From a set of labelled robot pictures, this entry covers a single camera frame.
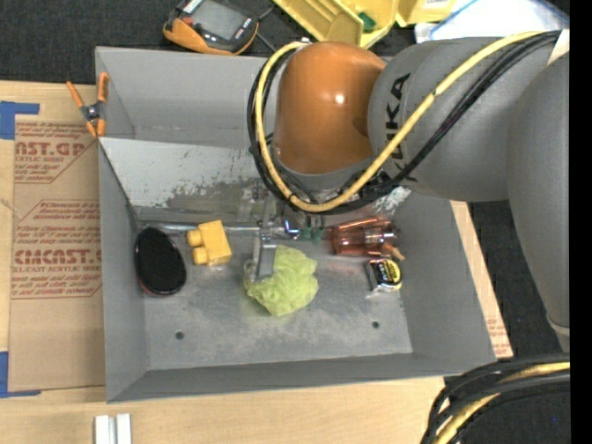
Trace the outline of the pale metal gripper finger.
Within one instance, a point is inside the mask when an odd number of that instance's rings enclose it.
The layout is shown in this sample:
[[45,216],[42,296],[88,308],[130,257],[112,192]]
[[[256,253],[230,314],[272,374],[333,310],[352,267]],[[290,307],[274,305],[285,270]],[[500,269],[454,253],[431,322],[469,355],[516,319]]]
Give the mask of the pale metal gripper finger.
[[259,251],[259,278],[269,278],[274,273],[274,262],[277,251],[275,243],[264,243]]
[[260,263],[260,250],[261,250],[261,242],[259,240],[255,240],[253,242],[253,258],[248,265],[249,271],[249,280],[254,283],[258,281],[259,278],[259,263]]

